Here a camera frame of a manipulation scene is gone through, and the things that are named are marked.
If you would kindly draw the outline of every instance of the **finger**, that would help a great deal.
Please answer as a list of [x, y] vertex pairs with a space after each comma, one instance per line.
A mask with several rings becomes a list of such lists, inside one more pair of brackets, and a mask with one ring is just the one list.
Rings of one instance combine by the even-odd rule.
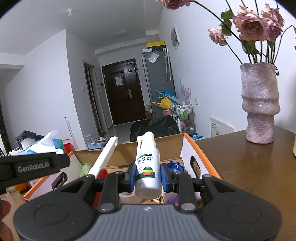
[[1, 222], [2, 229], [0, 231], [0, 238], [3, 241], [13, 241], [13, 234], [10, 228], [3, 222]]
[[2, 201], [2, 215], [1, 218], [4, 218], [10, 212], [11, 205], [8, 201]]

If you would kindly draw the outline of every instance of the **red bucket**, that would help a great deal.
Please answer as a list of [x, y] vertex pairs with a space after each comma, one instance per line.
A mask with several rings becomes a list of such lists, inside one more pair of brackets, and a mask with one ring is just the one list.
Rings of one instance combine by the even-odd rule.
[[64, 143], [64, 148], [65, 148], [65, 154], [69, 154], [71, 151], [75, 151], [75, 147], [72, 145], [72, 141], [70, 139], [63, 140], [65, 141], [70, 141], [70, 143]]

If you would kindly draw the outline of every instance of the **white plastic handle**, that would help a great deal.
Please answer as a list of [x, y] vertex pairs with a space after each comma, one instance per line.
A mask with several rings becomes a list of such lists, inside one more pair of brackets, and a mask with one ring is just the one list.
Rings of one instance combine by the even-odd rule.
[[98, 177], [100, 171], [105, 168], [114, 152], [116, 146], [118, 144], [118, 137], [111, 137], [99, 155], [98, 159], [94, 163], [93, 167], [90, 169], [90, 175], [94, 175], [96, 178]]
[[138, 154], [139, 154], [139, 150], [141, 149], [141, 145], [142, 145], [142, 141], [144, 140], [144, 136], [138, 136], [137, 137], [137, 141], [138, 141], [138, 145], [137, 145], [137, 158], [138, 158]]

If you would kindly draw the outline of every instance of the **door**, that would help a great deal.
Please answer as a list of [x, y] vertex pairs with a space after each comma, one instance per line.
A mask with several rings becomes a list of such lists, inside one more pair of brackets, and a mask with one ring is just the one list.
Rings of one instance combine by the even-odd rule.
[[101, 135], [103, 133], [103, 131], [102, 131], [102, 126], [101, 126], [100, 119], [99, 119], [96, 96], [94, 94], [94, 85], [93, 85], [93, 79], [91, 77], [91, 75], [92, 75], [91, 68], [93, 68], [93, 66], [90, 66], [90, 65], [84, 63], [86, 84], [87, 84], [87, 89], [88, 89], [88, 93], [89, 93], [89, 100], [91, 103], [91, 110], [93, 112], [94, 121], [96, 124], [96, 128], [98, 130], [98, 134]]
[[136, 60], [102, 67], [113, 124], [145, 119], [145, 106]]

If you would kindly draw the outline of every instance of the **flower stem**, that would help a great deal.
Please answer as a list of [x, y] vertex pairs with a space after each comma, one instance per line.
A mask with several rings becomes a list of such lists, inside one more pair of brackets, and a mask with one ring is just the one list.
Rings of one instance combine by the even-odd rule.
[[244, 7], [246, 7], [246, 5], [244, 4], [243, 0], [241, 0], [241, 2], [242, 2], [242, 5], [243, 5]]
[[291, 28], [291, 27], [292, 27], [292, 25], [290, 25], [288, 28], [286, 28], [285, 31], [283, 32], [283, 34], [281, 34], [281, 38], [280, 38], [280, 40], [279, 40], [278, 51], [276, 52], [276, 56], [275, 56], [275, 58], [274, 58], [274, 60], [273, 60], [273, 64], [275, 63], [276, 58], [277, 58], [277, 55], [278, 55], [278, 53], [279, 53], [279, 47], [281, 46], [281, 39], [282, 39], [282, 37], [284, 36], [284, 33], [285, 33], [289, 28]]
[[237, 56], [237, 54], [232, 50], [232, 48], [230, 47], [230, 45], [228, 44], [228, 42], [226, 40], [225, 40], [225, 42], [227, 43], [227, 45], [230, 48], [231, 52], [237, 57], [237, 59], [239, 60], [239, 62], [242, 64], [242, 61], [239, 59], [239, 57]]
[[209, 13], [211, 13], [212, 15], [214, 15], [224, 26], [225, 26], [225, 28], [228, 30], [228, 31], [230, 31], [232, 34], [233, 34], [233, 36], [235, 36], [243, 45], [244, 45], [244, 43], [243, 43], [243, 41], [238, 37], [238, 36], [236, 36], [235, 35], [235, 33], [234, 32], [232, 32], [231, 31], [231, 29], [216, 15], [216, 14], [214, 14], [211, 10], [209, 10], [207, 7], [205, 7], [204, 5], [202, 5], [201, 3], [199, 3], [199, 2], [197, 2], [197, 1], [194, 1], [196, 4], [198, 4], [198, 5], [200, 5], [201, 7], [203, 7], [205, 10], [207, 10]]
[[269, 46], [267, 45], [267, 52], [266, 52], [267, 62], [270, 63], [269, 59]]
[[232, 11], [232, 9], [231, 9], [231, 6], [230, 6], [229, 2], [228, 2], [227, 0], [225, 0], [225, 1], [226, 1], [227, 5], [228, 5], [229, 9]]
[[263, 50], [263, 44], [262, 41], [260, 41], [260, 46], [261, 46], [261, 55], [260, 55], [260, 62], [262, 62], [262, 50]]
[[272, 63], [273, 48], [270, 47], [270, 63]]
[[250, 58], [250, 54], [248, 54], [248, 58], [249, 58], [250, 63], [252, 64], [252, 60]]
[[265, 62], [268, 62], [268, 45], [267, 45], [267, 49], [266, 49]]
[[258, 10], [258, 5], [257, 5], [257, 1], [256, 0], [255, 0], [255, 5], [256, 5], [257, 13], [259, 15], [259, 10]]
[[274, 62], [274, 56], [276, 55], [276, 40], [274, 41], [274, 54], [272, 55], [271, 63]]

